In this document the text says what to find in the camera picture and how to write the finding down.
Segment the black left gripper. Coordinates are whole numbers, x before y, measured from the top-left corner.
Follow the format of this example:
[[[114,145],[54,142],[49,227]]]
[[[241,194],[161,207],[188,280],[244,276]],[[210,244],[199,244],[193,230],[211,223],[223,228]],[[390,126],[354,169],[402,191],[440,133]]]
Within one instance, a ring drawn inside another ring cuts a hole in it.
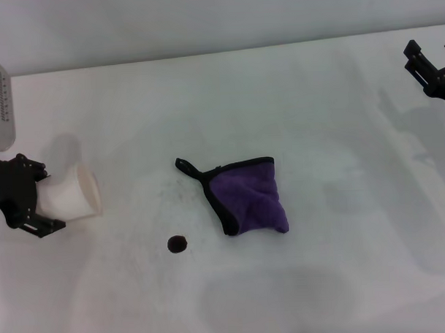
[[[42,239],[66,227],[63,221],[34,212],[36,183],[46,177],[44,164],[21,153],[9,161],[0,160],[0,211],[10,228],[24,230]]]

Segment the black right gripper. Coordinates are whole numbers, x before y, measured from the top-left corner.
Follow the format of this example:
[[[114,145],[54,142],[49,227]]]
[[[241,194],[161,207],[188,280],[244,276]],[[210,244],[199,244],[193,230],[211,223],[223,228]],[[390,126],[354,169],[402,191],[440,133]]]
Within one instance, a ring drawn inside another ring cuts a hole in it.
[[[423,87],[425,95],[445,101],[445,67],[437,70],[415,40],[409,41],[403,53],[408,59],[405,69]]]

